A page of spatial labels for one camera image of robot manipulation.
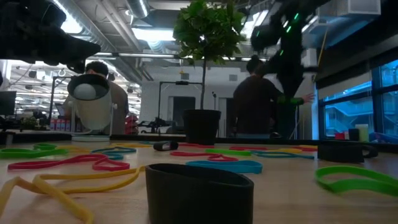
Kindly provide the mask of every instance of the red rubber band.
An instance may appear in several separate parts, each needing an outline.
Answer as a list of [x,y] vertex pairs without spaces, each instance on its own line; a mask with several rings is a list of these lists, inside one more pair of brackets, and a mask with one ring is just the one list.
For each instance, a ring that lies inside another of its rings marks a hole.
[[[116,162],[108,159],[107,156],[103,154],[88,154],[88,155],[80,155],[75,156],[73,158],[64,159],[61,161],[32,161],[32,162],[17,162],[8,165],[9,170],[13,169],[43,169],[49,168],[64,164],[74,164],[79,162],[93,162],[94,170],[107,170],[107,171],[116,171],[116,170],[125,170],[130,168],[130,164],[125,162]],[[101,163],[107,162],[108,164],[116,165],[114,166],[102,166],[99,165]]]
[[205,145],[192,144],[192,143],[180,143],[179,146],[197,147],[197,148],[200,148],[200,149],[214,149],[214,146],[205,146]]
[[215,162],[234,162],[238,161],[237,158],[223,156],[214,153],[197,153],[197,152],[171,152],[171,156],[208,156],[207,160]]
[[268,150],[267,147],[247,147],[247,146],[231,146],[229,147],[230,150],[237,150],[237,151],[243,151],[243,150]]

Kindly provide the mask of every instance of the monitor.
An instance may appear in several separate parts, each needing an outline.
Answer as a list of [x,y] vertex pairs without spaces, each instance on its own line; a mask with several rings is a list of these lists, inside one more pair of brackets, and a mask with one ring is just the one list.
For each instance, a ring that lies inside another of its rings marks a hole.
[[55,107],[57,108],[58,114],[60,114],[60,116],[65,115],[65,110],[63,109],[63,105],[61,103],[56,103]]
[[14,115],[16,91],[0,91],[0,115]]

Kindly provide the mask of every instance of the black cylinder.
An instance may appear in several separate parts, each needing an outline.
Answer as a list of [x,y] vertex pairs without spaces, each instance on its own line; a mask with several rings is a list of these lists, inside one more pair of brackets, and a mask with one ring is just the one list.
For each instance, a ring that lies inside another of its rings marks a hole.
[[185,110],[183,119],[187,142],[214,145],[220,118],[221,112],[216,110]]
[[241,174],[180,164],[146,167],[151,224],[252,224],[254,183]]

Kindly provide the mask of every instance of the small tree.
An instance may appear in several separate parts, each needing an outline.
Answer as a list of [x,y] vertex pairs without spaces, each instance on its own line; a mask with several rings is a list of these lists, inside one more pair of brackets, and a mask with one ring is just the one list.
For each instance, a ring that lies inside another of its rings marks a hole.
[[243,16],[235,10],[232,1],[227,5],[216,5],[204,0],[193,1],[187,8],[182,8],[178,15],[173,37],[181,45],[180,57],[188,56],[191,65],[195,60],[203,59],[201,110],[207,61],[225,64],[223,57],[230,58],[234,53],[241,53],[238,43],[245,40],[240,34]]

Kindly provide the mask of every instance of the doorway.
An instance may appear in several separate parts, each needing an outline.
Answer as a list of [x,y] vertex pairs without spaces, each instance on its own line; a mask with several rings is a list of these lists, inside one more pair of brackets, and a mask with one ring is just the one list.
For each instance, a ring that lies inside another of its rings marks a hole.
[[195,97],[189,96],[174,96],[173,97],[173,121],[176,126],[183,127],[184,119],[183,114],[185,110],[195,109]]

